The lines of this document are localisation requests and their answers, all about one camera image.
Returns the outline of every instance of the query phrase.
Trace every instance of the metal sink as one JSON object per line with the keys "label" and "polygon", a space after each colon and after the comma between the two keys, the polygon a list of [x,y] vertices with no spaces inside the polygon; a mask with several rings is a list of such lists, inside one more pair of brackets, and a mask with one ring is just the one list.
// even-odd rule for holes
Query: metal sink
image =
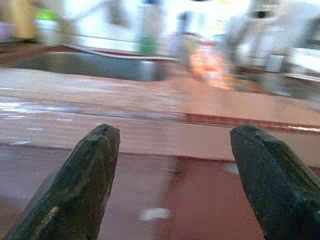
{"label": "metal sink", "polygon": [[161,81],[166,78],[165,62],[160,60],[78,52],[47,52],[9,67],[144,82]]}

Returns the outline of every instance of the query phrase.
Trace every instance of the sink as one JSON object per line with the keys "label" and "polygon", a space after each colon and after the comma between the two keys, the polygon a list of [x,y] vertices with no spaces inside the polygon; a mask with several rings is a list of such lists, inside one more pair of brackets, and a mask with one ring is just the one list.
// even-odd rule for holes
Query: sink
{"label": "sink", "polygon": [[47,52],[9,67],[143,82],[157,82],[166,78],[164,61],[79,52]]}

